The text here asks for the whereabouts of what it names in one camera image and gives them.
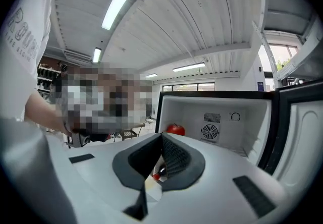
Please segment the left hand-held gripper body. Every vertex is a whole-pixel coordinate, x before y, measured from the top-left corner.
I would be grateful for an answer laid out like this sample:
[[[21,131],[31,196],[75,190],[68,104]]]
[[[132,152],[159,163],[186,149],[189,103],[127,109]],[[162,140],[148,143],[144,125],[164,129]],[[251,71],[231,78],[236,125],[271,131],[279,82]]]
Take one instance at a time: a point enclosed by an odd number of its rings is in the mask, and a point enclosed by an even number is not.
[[[66,144],[69,147],[73,148],[81,148],[90,142],[90,135],[87,133],[85,129],[74,130],[70,132],[70,136],[68,136],[68,142]]]

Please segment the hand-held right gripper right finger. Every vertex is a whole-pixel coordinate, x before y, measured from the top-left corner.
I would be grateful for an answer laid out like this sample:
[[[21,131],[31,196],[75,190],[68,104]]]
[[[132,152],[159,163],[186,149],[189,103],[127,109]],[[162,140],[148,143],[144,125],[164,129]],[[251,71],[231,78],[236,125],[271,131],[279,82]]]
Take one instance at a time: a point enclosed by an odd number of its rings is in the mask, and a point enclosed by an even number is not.
[[[172,137],[198,150],[205,169],[185,190],[164,192],[149,211],[148,224],[255,224],[274,223],[272,212],[259,218],[233,179],[247,176],[279,209],[288,193],[268,173],[227,149],[189,137]]]

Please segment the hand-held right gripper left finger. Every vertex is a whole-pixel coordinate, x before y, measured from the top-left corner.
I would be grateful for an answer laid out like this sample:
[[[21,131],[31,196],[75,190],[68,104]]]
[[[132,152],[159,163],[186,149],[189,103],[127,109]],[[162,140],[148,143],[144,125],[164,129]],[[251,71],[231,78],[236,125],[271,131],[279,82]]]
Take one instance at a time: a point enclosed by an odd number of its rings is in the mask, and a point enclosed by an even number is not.
[[[115,156],[138,144],[146,144],[157,134],[129,141],[82,148],[64,149],[57,137],[47,136],[48,155],[52,172],[63,195],[54,194],[51,200],[57,210],[49,209],[51,224],[162,224],[162,211],[157,202],[143,203],[148,210],[136,219],[126,209],[138,205],[146,192],[124,186],[113,170]]]

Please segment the person's left forearm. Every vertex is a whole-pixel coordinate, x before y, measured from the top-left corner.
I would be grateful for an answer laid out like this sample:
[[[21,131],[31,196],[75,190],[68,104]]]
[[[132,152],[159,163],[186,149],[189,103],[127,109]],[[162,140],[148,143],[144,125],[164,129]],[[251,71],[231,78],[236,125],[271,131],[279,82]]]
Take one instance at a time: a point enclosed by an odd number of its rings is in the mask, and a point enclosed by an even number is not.
[[[61,113],[53,109],[37,90],[32,92],[26,102],[25,116],[36,124],[71,137],[71,132],[66,129]]]

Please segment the dark cola bottle red cap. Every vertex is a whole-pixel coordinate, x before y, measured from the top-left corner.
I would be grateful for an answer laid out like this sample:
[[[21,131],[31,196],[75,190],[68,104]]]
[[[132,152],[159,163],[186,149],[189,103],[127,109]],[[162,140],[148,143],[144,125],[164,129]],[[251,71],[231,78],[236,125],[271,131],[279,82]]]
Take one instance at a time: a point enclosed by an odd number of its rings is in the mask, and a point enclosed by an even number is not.
[[[152,176],[156,181],[160,178],[168,178],[167,167],[166,164],[162,164],[159,166],[158,172]]]

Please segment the red tomato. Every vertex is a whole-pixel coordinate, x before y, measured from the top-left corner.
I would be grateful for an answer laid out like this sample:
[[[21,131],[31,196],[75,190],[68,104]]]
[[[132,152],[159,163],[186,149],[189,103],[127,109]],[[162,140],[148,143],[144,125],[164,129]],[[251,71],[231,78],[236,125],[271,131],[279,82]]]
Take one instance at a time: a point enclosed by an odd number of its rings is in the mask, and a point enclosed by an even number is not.
[[[177,125],[177,124],[170,124],[168,125],[167,129],[166,129],[167,133],[171,133],[171,134],[176,134],[176,135],[180,135],[180,136],[185,136],[185,129],[183,126],[181,125]]]

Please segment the black-framed window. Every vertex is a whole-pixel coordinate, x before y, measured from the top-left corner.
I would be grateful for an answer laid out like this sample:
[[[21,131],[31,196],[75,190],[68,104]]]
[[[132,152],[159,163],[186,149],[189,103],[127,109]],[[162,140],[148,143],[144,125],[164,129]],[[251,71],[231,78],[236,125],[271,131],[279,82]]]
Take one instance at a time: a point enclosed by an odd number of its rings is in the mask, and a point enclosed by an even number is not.
[[[215,91],[215,82],[164,85],[162,92],[172,91]]]

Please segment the person's white printed t-shirt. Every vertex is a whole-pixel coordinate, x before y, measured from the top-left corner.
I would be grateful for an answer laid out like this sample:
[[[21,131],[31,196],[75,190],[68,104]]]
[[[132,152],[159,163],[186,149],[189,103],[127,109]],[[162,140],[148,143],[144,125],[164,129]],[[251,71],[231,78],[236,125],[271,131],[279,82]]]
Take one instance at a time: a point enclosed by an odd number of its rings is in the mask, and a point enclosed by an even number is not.
[[[50,32],[51,0],[15,0],[0,27],[0,117],[24,120]]]

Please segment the bright tall window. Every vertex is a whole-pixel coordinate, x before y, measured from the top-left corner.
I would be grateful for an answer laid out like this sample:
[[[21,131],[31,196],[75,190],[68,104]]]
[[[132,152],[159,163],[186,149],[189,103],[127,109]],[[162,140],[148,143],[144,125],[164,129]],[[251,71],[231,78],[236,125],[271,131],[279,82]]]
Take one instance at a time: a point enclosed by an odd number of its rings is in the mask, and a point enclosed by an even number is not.
[[[285,66],[298,52],[298,48],[295,46],[271,44],[270,48],[272,50],[278,71],[281,70],[282,67]],[[262,71],[272,72],[270,61],[263,45],[260,46],[258,55],[261,61]],[[265,77],[265,85],[267,91],[274,91],[275,84],[273,78]]]

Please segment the grey metal staircase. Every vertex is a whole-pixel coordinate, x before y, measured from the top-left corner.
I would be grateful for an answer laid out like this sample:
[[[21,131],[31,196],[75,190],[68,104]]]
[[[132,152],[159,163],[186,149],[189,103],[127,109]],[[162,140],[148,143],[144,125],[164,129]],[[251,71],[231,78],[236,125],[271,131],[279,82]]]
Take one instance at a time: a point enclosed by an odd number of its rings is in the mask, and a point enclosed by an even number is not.
[[[323,80],[323,22],[315,17],[304,35],[263,30],[252,23],[261,45],[261,70],[265,91]]]

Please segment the white wall shelving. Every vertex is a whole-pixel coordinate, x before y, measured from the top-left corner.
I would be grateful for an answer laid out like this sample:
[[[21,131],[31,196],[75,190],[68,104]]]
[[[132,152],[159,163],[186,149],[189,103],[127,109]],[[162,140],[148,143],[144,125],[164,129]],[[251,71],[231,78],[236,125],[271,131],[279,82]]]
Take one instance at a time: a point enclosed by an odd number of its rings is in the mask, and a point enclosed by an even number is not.
[[[37,91],[47,102],[50,101],[51,84],[60,73],[60,71],[46,64],[39,64],[38,66]]]

